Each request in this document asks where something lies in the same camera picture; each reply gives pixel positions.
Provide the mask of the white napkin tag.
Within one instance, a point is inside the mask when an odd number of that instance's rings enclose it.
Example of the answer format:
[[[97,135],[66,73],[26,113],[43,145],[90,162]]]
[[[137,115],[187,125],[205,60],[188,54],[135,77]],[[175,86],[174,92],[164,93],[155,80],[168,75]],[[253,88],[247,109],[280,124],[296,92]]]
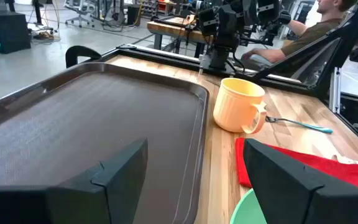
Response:
[[[358,164],[358,161],[344,157],[342,155],[334,154],[331,158],[334,161],[340,162],[341,164]]]

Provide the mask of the black table clamp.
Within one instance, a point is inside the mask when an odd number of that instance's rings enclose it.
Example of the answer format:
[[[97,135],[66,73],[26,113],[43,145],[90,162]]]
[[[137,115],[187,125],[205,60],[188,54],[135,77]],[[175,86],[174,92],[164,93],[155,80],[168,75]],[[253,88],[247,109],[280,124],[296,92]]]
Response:
[[[72,46],[65,53],[66,68],[77,65],[78,57],[88,57],[91,60],[97,60],[101,58],[101,54],[89,47],[81,45]]]

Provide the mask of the red cloth napkin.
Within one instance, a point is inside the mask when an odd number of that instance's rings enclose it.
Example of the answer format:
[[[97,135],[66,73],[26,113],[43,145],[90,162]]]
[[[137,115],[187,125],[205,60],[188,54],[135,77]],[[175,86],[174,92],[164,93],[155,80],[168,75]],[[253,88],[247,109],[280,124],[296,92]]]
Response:
[[[237,176],[240,185],[252,188],[244,162],[245,141],[245,138],[235,140]],[[358,164],[344,164],[332,159],[295,152],[278,146],[270,145],[270,147],[327,175],[358,187]]]

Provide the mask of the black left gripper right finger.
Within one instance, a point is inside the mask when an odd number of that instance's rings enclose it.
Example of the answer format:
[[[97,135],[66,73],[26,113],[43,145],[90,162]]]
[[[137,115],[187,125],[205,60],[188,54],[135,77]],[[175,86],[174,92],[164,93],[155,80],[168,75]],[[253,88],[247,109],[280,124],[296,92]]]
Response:
[[[358,186],[255,139],[244,162],[268,224],[358,224]]]

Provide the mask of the brown plastic tray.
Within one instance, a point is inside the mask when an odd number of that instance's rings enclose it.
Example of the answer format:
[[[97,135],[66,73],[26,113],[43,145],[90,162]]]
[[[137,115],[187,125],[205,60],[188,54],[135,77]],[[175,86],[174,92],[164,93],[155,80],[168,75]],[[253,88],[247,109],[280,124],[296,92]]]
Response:
[[[193,224],[208,90],[107,63],[82,63],[0,98],[0,186],[55,186],[148,141],[132,224]]]

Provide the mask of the wooden workbench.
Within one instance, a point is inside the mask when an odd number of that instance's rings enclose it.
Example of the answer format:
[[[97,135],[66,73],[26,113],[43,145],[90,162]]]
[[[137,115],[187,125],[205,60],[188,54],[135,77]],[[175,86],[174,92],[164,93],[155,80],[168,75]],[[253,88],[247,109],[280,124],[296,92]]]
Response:
[[[156,50],[180,51],[181,43],[196,45],[194,57],[198,58],[211,43],[213,36],[204,36],[197,28],[196,22],[177,16],[169,16],[163,19],[154,18],[146,25],[149,32],[154,35],[154,46]]]

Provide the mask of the person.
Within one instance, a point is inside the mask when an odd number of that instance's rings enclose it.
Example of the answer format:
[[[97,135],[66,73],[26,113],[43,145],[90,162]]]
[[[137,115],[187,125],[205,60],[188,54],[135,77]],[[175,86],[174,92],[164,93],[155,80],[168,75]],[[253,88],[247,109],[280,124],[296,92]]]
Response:
[[[280,22],[285,24],[299,38],[280,49],[254,48],[242,55],[241,64],[248,69],[256,70],[257,65],[254,60],[256,55],[267,59],[267,61],[272,64],[284,60],[289,55],[318,40],[327,32],[336,28],[342,22],[345,12],[357,1],[358,0],[318,0],[316,12],[321,14],[321,20],[311,27],[296,20],[289,21],[288,19],[281,19]]]

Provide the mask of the office chair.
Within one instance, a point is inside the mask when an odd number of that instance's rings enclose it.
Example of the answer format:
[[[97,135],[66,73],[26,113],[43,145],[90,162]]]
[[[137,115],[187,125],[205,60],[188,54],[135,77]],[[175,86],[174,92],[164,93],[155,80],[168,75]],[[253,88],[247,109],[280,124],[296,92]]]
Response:
[[[93,0],[65,0],[64,8],[77,13],[76,17],[65,21],[66,25],[68,25],[69,22],[74,24],[75,21],[78,21],[79,28],[82,27],[83,22],[94,27],[94,20],[85,18],[86,16],[91,16],[96,10],[96,5]]]

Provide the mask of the black computer tower green lights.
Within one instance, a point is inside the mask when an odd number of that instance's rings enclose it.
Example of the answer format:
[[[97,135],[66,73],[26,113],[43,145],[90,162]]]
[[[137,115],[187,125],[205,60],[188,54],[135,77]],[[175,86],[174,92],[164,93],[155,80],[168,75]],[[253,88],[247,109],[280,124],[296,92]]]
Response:
[[[30,49],[30,34],[24,14],[0,11],[0,53]]]

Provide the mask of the silver aluminium bracket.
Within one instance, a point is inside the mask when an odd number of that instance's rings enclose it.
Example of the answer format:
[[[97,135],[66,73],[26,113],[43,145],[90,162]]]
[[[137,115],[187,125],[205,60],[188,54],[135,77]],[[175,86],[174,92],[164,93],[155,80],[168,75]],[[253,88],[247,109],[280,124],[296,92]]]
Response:
[[[341,110],[341,67],[335,67],[331,75],[329,109],[336,114]]]

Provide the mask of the green plate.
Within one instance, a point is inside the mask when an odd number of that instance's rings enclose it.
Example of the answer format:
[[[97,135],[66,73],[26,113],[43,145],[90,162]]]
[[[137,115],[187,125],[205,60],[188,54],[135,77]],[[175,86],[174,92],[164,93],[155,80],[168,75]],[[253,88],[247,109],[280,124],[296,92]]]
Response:
[[[267,224],[253,189],[250,189],[236,205],[230,224]]]

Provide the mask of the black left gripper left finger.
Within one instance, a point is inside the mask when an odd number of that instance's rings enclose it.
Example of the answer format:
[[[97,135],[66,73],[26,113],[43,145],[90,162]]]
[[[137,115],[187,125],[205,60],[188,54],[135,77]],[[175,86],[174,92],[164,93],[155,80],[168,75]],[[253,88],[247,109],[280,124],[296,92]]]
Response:
[[[0,186],[0,224],[132,224],[144,185],[148,141],[55,186]]]

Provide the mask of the pale orange plastic mug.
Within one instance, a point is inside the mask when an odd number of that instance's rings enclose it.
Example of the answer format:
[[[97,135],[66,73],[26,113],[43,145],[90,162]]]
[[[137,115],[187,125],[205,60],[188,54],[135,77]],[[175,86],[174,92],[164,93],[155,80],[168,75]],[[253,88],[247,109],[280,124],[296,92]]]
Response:
[[[265,90],[250,81],[222,79],[213,110],[216,124],[232,133],[259,132],[267,115],[264,95]]]

